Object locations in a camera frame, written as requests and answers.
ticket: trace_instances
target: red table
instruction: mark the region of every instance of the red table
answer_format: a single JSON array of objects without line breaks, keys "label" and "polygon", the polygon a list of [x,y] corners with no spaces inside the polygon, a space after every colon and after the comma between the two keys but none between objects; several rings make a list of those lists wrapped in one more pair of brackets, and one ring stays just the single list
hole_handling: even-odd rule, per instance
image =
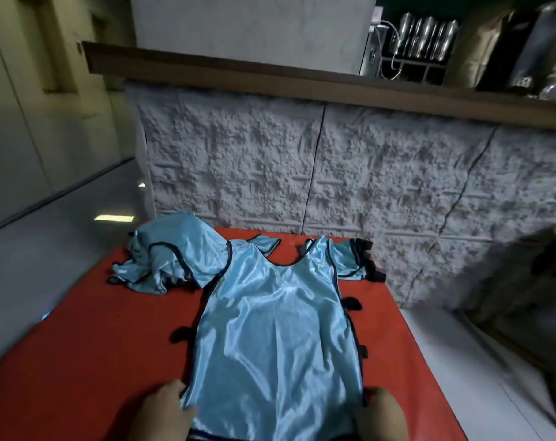
[{"label": "red table", "polygon": [[[218,229],[227,239],[254,230]],[[270,259],[292,263],[301,235],[282,238]],[[106,284],[120,249],[99,263],[42,322],[0,360],[0,441],[115,441],[125,438],[142,397],[186,367],[186,343],[171,331],[193,325],[201,291],[165,296]],[[458,421],[423,359],[388,289],[368,281],[340,281],[362,311],[351,311],[363,361],[364,384],[387,388],[407,416],[414,441],[464,440]]]}]

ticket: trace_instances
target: brown counter ledge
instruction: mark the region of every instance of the brown counter ledge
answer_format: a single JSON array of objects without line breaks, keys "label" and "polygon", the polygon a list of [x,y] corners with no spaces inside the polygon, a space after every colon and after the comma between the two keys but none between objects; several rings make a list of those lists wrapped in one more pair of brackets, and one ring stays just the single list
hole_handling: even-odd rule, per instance
[{"label": "brown counter ledge", "polygon": [[93,74],[556,130],[556,103],[405,81],[84,42]]}]

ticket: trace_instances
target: neckline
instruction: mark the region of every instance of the neckline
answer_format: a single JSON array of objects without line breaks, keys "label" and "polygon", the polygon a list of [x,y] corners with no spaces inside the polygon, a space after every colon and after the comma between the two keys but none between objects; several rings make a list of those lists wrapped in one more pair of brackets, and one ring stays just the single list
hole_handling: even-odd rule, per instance
[{"label": "neckline", "polygon": [[291,264],[289,264],[289,265],[281,265],[280,263],[274,263],[273,261],[269,260],[269,259],[264,255],[264,252],[262,252],[261,249],[260,249],[259,247],[257,247],[257,246],[256,246],[255,244],[253,244],[253,243],[250,243],[250,244],[253,244],[253,245],[256,247],[257,251],[260,253],[261,257],[262,257],[264,260],[266,260],[268,263],[270,263],[271,265],[277,266],[277,267],[295,267],[295,266],[298,265],[300,262],[302,262],[304,259],[306,259],[307,254],[308,254],[309,252],[311,252],[311,250],[315,247],[315,244],[317,244],[317,242],[319,241],[320,238],[321,238],[320,236],[317,237],[317,238],[315,238],[315,240],[313,241],[313,243],[307,248],[306,251],[304,251],[303,256],[302,256],[300,259],[296,260],[294,263],[291,263]]}]

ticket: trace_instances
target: hand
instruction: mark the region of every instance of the hand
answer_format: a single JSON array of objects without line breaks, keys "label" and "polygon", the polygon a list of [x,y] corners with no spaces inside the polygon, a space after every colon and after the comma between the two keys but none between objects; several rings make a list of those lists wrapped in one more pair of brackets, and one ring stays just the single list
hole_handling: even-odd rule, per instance
[{"label": "hand", "polygon": [[355,414],[355,426],[362,441],[408,441],[403,409],[388,390],[376,387],[368,407]]},{"label": "hand", "polygon": [[175,379],[145,398],[127,441],[185,441],[197,410],[180,408],[180,393],[185,389],[186,385]]}]

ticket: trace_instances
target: blue-gray garment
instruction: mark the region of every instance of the blue-gray garment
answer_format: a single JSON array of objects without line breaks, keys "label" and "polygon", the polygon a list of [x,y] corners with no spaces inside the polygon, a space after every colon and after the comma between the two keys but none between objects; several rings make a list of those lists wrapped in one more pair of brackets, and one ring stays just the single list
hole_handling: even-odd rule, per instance
[{"label": "blue-gray garment", "polygon": [[307,243],[302,259],[281,266],[266,258],[279,240],[227,241],[192,213],[160,217],[135,232],[132,259],[113,266],[118,279],[152,293],[164,293],[166,281],[193,281],[208,296],[181,400],[199,408],[191,439],[354,434],[362,370],[337,277],[365,275],[357,241],[321,236]]},{"label": "blue-gray garment", "polygon": [[292,266],[231,241],[199,322],[182,406],[195,435],[330,440],[354,433],[362,404],[355,335],[340,303],[333,241],[317,238]]}]

